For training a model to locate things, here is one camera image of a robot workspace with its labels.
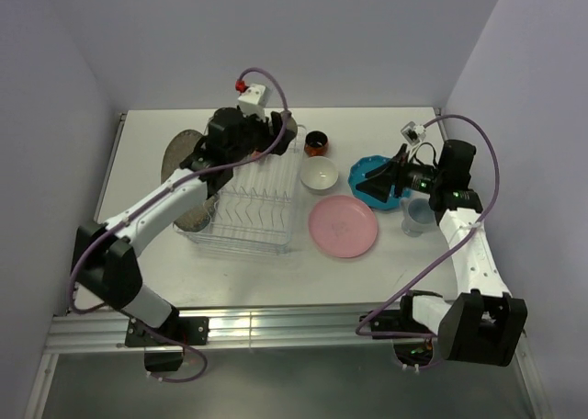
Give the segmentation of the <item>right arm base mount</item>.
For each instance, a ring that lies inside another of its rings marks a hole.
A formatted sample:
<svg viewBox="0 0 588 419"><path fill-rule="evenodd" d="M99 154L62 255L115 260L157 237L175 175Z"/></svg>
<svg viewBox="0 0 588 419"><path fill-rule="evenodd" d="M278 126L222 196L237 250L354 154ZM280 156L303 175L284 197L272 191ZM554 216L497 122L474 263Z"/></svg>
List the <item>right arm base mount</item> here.
<svg viewBox="0 0 588 419"><path fill-rule="evenodd" d="M433 364L431 332L419 323L404 319L400 309L383 311L366 323L360 333L372 340L391 340L402 369L418 372Z"/></svg>

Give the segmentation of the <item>blue polka dot plate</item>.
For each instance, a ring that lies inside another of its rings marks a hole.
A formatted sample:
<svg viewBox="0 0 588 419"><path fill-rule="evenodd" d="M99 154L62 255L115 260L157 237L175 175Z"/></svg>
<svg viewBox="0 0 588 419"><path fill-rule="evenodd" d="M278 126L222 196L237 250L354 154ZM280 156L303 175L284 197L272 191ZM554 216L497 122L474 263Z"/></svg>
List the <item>blue polka dot plate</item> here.
<svg viewBox="0 0 588 419"><path fill-rule="evenodd" d="M377 169L389 161L389 157L382 155L371 155L359 159L349 170L347 183L351 189L352 195L364 202L373 210L391 211L400 207L400 199L390 195L386 202L381 202L372 198L367 193L359 191L356 186L366 179L366 174Z"/></svg>

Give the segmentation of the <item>light blue footed cup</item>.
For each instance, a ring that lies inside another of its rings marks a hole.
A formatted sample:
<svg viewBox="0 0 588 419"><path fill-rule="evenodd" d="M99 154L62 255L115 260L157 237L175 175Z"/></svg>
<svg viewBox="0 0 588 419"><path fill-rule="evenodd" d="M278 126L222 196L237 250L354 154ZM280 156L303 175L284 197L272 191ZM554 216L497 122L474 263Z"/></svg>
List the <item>light blue footed cup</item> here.
<svg viewBox="0 0 588 419"><path fill-rule="evenodd" d="M407 236L419 237L436 228L435 214L426 198L402 198L400 208L401 228Z"/></svg>

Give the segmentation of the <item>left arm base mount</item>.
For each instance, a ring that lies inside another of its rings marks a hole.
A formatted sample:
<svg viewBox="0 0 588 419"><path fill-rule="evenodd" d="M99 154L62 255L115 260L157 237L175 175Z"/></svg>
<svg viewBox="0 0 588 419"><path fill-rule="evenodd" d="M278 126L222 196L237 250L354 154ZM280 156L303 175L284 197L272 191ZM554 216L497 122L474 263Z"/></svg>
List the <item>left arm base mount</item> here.
<svg viewBox="0 0 588 419"><path fill-rule="evenodd" d="M151 376L179 383L198 379L208 369L208 359L196 349L196 346L206 345L208 337L209 317L205 316L179 316L165 328L152 328L130 319L124 346L144 349L144 368ZM171 374L181 368L189 355L200 359L201 369L193 377L172 378Z"/></svg>

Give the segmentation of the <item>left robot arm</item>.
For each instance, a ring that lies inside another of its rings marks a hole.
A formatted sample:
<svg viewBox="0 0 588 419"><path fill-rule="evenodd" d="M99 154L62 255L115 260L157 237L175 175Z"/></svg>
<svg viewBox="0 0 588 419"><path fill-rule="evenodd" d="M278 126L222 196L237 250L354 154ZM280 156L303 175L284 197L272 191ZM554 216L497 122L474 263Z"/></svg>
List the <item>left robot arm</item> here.
<svg viewBox="0 0 588 419"><path fill-rule="evenodd" d="M289 110L266 119L239 108L216 110L205 135L190 150L176 152L174 172L131 208L102 223L90 221L77 230L67 288L68 304L81 285L104 306L144 325L158 345L181 337L179 310L142 279L138 258L166 227L183 214L204 206L233 177L235 168L269 154L283 154L296 137Z"/></svg>

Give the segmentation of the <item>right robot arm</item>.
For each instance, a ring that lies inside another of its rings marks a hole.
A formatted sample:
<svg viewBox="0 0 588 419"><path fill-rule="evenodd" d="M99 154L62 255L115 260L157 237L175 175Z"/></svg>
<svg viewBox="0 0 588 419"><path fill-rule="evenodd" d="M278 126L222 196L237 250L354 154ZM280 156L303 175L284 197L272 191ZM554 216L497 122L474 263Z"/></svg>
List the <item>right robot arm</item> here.
<svg viewBox="0 0 588 419"><path fill-rule="evenodd" d="M512 296L493 260L484 230L490 209L469 186L475 154L474 145L449 140L437 164L418 164L403 145L358 184L359 191L379 201L399 197L406 189L428 195L448 245L433 264L451 259L458 289L456 299L447 302L438 293L407 288L394 298L399 309L384 305L360 324L375 339L434 338L445 360L506 367L524 330L527 307Z"/></svg>

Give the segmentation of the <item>speckled grey plate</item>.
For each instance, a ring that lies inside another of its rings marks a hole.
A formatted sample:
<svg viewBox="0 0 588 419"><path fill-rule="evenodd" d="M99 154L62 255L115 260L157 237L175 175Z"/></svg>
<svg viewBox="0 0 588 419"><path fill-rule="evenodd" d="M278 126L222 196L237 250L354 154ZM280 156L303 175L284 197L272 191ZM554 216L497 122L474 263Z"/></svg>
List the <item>speckled grey plate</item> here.
<svg viewBox="0 0 588 419"><path fill-rule="evenodd" d="M164 183L195 149L196 144L203 138L197 130L183 130L168 144L162 161L161 183ZM201 232L212 220L216 212L219 196L208 198L203 205L191 209L174 221L175 226L183 232Z"/></svg>

